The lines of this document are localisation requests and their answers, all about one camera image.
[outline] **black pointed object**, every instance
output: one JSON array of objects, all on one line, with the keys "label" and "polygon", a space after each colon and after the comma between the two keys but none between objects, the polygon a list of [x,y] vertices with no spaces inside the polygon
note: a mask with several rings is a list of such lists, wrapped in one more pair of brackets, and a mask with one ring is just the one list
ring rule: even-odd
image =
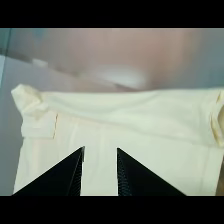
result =
[{"label": "black pointed object", "polygon": [[117,149],[119,196],[185,196],[121,149]]},{"label": "black pointed object", "polygon": [[82,147],[12,196],[80,196]]}]

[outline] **shirt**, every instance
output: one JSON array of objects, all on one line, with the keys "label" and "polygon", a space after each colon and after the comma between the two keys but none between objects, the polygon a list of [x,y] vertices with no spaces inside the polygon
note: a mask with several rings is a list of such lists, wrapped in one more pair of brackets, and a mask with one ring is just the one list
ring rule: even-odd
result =
[{"label": "shirt", "polygon": [[135,93],[12,90],[24,138],[17,192],[85,146],[81,195],[118,195],[117,148],[186,195],[215,195],[223,159],[222,89]]}]

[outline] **folded garment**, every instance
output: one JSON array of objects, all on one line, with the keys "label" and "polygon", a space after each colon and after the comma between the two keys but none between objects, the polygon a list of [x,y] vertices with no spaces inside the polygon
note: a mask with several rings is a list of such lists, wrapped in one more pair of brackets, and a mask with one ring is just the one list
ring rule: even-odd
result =
[{"label": "folded garment", "polygon": [[118,195],[117,148],[186,195],[215,195],[222,89],[138,93],[12,90],[24,137],[14,193],[85,146],[81,195]]}]

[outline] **pale yellow fabric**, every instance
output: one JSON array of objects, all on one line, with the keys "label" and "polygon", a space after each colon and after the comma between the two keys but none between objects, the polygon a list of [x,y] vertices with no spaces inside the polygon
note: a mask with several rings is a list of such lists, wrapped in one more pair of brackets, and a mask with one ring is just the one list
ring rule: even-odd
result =
[{"label": "pale yellow fabric", "polygon": [[121,148],[186,195],[214,195],[223,158],[221,89],[83,94],[19,85],[24,137],[14,192],[85,146],[81,195],[117,195]]}]

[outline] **blurry background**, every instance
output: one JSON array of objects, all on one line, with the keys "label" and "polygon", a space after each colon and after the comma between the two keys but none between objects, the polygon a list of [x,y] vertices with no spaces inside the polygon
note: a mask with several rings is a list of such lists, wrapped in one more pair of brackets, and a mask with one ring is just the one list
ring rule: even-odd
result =
[{"label": "blurry background", "polygon": [[10,93],[18,84],[73,92],[221,87],[223,61],[222,28],[0,29],[0,195],[12,194],[22,144]]}]

